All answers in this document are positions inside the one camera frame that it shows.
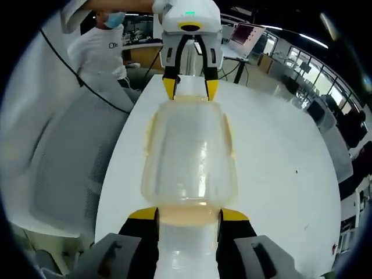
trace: office desk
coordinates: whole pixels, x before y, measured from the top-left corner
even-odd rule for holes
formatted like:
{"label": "office desk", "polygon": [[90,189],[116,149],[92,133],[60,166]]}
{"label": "office desk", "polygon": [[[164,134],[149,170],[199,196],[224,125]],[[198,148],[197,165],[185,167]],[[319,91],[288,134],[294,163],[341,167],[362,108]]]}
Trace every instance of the office desk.
{"label": "office desk", "polygon": [[[150,68],[154,58],[159,53],[162,43],[133,44],[123,46],[123,60],[134,61],[141,64],[143,68]],[[160,63],[160,56],[156,59],[153,69],[164,71]]]}
{"label": "office desk", "polygon": [[[204,78],[181,76],[177,95],[205,96]],[[146,131],[167,94],[154,76],[116,144],[102,188],[95,241],[118,233],[128,216],[152,206],[141,195]],[[334,261],[341,205],[327,147],[306,113],[271,95],[220,81],[216,102],[232,129],[238,198],[229,206],[246,214],[296,260],[303,274],[321,275]]]}

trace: computer monitor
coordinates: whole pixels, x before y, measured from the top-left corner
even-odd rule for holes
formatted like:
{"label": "computer monitor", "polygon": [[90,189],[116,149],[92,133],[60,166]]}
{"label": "computer monitor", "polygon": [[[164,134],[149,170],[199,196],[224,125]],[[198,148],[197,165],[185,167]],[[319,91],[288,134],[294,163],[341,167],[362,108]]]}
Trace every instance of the computer monitor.
{"label": "computer monitor", "polygon": [[243,45],[254,29],[254,26],[239,24],[232,34],[231,40]]}
{"label": "computer monitor", "polygon": [[228,47],[245,59],[257,44],[264,30],[264,27],[254,24],[239,23],[228,42]]}

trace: ceiling light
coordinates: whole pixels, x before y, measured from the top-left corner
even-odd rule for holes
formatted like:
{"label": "ceiling light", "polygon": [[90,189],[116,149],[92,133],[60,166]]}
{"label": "ceiling light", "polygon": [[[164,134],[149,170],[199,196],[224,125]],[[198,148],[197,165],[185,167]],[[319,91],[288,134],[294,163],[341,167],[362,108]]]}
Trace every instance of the ceiling light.
{"label": "ceiling light", "polygon": [[327,46],[327,45],[325,45],[324,43],[322,43],[322,42],[320,42],[320,41],[315,40],[315,39],[312,38],[312,37],[309,37],[309,36],[306,36],[306,35],[303,35],[303,34],[300,34],[300,36],[303,37],[303,38],[305,38],[305,39],[308,39],[308,40],[310,40],[310,41],[312,41],[312,42],[315,42],[315,43],[318,44],[318,45],[321,45],[323,48],[327,48],[327,49],[328,49],[328,46]]}
{"label": "ceiling light", "polygon": [[276,26],[269,26],[269,25],[261,25],[261,26],[266,27],[266,28],[276,29],[276,30],[283,30],[283,28],[276,27]]}

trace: window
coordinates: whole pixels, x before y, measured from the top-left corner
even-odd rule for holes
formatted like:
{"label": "window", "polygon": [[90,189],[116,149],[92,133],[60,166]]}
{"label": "window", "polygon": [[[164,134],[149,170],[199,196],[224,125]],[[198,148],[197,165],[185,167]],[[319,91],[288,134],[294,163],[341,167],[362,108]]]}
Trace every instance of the window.
{"label": "window", "polygon": [[296,63],[299,53],[300,53],[299,49],[296,49],[296,48],[292,47],[289,51],[289,55],[288,55],[288,59],[287,59],[289,61],[287,61],[285,64],[287,64],[289,67],[292,67],[293,64]]}
{"label": "window", "polygon": [[331,90],[330,95],[332,96],[333,100],[335,100],[336,104],[341,108],[346,103],[347,96],[343,96],[342,89],[338,83],[335,83]]}
{"label": "window", "polygon": [[[310,67],[308,73],[301,68],[302,63],[306,63]],[[352,93],[340,77],[304,51],[292,46],[289,49],[285,64],[299,73],[298,76],[302,76],[305,81],[314,84],[317,94],[331,95],[344,114],[352,109],[358,111],[363,109],[358,97]]]}
{"label": "window", "polygon": [[316,78],[320,74],[320,70],[323,67],[323,64],[320,63],[318,60],[311,58],[310,63],[310,72],[304,73],[303,78],[309,80],[312,84],[316,81]]}
{"label": "window", "polygon": [[336,75],[327,67],[323,67],[318,79],[315,82],[315,87],[319,90],[319,95],[328,94],[335,79]]}
{"label": "window", "polygon": [[267,42],[266,42],[266,46],[265,46],[263,53],[271,56],[271,54],[274,51],[275,44],[278,41],[278,38],[269,33],[266,33],[266,37],[267,37]]}
{"label": "window", "polygon": [[361,106],[358,98],[354,94],[350,95],[349,102],[352,104],[352,107],[354,107],[357,111],[363,110],[363,107]]}
{"label": "window", "polygon": [[344,105],[344,107],[341,109],[342,110],[342,113],[343,114],[347,114],[348,112],[350,112],[351,108],[352,108],[352,105],[349,102],[347,102]]}
{"label": "window", "polygon": [[302,63],[305,63],[305,64],[308,65],[309,62],[310,62],[310,56],[307,55],[307,54],[304,53],[304,52],[300,52],[300,54],[299,54],[298,57],[297,57],[297,61],[296,61],[297,66],[296,66],[296,68],[295,68],[295,71],[296,71],[297,73],[300,73],[300,74],[304,73],[305,71],[301,68],[301,64],[302,64]]}

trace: face mask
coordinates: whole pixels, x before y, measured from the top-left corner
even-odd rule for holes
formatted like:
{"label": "face mask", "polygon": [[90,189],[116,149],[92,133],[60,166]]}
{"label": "face mask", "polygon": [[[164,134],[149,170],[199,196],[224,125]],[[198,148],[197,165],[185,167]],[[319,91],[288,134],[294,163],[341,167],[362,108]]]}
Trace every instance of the face mask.
{"label": "face mask", "polygon": [[123,12],[111,13],[109,14],[109,18],[105,22],[105,26],[114,29],[123,23],[125,16],[126,13]]}

